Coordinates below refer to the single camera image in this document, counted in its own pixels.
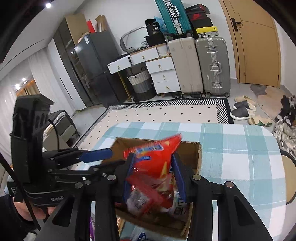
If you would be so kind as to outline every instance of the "silver suitcase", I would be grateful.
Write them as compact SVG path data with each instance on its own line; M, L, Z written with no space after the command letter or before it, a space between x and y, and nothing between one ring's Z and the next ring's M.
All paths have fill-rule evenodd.
M222 37L205 37L195 41L206 97L229 96L230 68L226 42Z
M182 93L203 92L200 63L194 38L181 38L168 42Z

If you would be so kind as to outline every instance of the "refrigerator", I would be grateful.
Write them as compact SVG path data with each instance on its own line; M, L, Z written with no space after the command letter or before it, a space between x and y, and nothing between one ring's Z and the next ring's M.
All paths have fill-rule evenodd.
M123 103L127 93L118 74L110 74L107 65L119 58L109 31L90 33L75 47L76 54L88 78L90 88L107 107Z

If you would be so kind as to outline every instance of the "suitcase handle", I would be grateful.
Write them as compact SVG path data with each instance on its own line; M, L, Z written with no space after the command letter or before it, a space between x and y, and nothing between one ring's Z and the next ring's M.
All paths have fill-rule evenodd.
M175 5L174 6L170 6L169 8L170 8L170 12L171 12L171 14L172 14L172 16L174 18L180 17L180 13L179 13L179 11L178 11L178 9L177 9L177 7Z
M219 66L219 72L217 74L221 74L222 73L222 65L221 65L221 63L219 63L218 61L215 61L215 63Z

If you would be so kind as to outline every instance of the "gray slipper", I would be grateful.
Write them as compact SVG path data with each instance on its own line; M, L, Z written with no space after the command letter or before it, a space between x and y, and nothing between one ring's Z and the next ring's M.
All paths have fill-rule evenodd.
M251 103L249 103L248 101L244 100L241 102L237 102L233 105L233 109L237 109L240 107L246 107L247 109L255 112L256 111L256 107L254 105L252 105Z
M255 114L250 109L247 109L246 107L242 106L240 108L237 108L231 111L230 116L237 121L242 121L242 120L247 120L247 119L250 119L251 117L254 117Z

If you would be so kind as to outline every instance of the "sleeve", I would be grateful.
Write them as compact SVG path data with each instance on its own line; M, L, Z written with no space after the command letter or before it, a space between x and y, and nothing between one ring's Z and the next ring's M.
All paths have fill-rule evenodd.
M0 197L0 237L2 241L19 241L35 229L34 223L24 220L17 212L10 195Z

